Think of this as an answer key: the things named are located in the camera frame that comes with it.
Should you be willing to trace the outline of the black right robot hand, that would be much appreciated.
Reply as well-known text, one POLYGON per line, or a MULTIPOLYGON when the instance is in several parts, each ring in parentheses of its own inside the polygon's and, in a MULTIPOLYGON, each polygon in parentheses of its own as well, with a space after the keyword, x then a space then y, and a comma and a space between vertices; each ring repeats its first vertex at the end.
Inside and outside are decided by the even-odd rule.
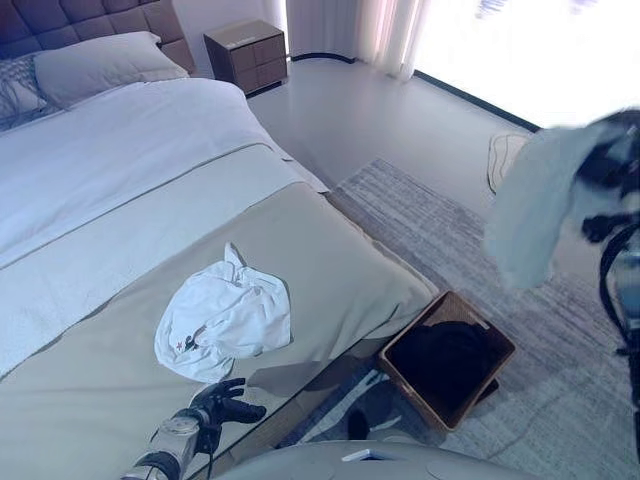
POLYGON ((619 191, 619 199, 639 191, 639 108, 600 118, 589 127, 608 127, 620 136, 598 140, 577 172, 587 185, 619 191))

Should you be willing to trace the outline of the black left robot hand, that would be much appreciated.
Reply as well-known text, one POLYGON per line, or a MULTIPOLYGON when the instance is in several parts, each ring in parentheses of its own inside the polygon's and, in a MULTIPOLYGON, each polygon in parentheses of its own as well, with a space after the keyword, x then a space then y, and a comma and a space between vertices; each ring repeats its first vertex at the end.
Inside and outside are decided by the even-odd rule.
POLYGON ((245 383, 245 378, 234 378, 205 386, 193 396, 190 407, 205 411, 210 425, 257 423, 265 417, 267 409, 239 400, 244 394, 245 383))

